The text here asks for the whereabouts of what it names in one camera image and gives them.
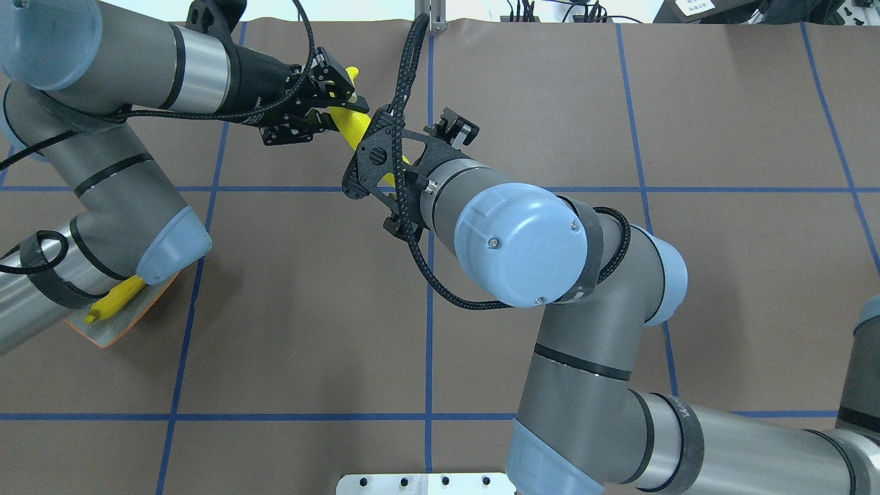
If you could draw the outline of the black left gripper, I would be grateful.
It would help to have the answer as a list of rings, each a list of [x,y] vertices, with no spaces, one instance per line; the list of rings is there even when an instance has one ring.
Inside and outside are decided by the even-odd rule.
[[[230,66],[229,115],[263,109],[275,103],[294,88],[303,72],[300,65],[284,65],[273,56],[247,47],[228,46],[227,53],[238,57]],[[264,145],[310,143],[314,135],[339,131],[330,113],[317,109],[370,111],[367,100],[356,91],[359,74],[358,68],[345,67],[326,48],[318,48],[310,69],[304,71],[305,81],[294,98],[276,109],[248,117],[233,117],[228,121],[260,127]],[[297,98],[304,103],[296,104]]]

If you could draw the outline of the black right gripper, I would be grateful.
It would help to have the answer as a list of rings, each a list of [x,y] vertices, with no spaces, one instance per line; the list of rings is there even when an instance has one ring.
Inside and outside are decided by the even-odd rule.
[[[461,150],[471,144],[480,133],[480,127],[451,110],[444,107],[438,123],[423,128],[428,141],[423,153],[423,163],[428,168],[438,166],[452,160],[470,159]]]

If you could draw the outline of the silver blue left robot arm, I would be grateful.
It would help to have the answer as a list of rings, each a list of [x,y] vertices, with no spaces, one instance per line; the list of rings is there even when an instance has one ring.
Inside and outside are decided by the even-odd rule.
[[[184,25],[100,1],[3,1],[2,131],[49,162],[85,211],[2,257],[2,352],[139,276],[171,279],[210,251],[199,215],[132,131],[135,117],[251,126],[266,145],[367,113],[352,77],[308,34],[286,65],[232,34],[245,1],[194,1]]]

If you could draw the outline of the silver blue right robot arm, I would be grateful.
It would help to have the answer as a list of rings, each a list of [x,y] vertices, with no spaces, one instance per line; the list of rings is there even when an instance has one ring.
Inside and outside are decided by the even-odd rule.
[[[619,211],[514,182],[427,128],[421,222],[480,288],[543,307],[505,471],[521,494],[877,494],[878,298],[862,307],[832,430],[790,429],[630,386],[644,329],[683,302],[679,251]]]

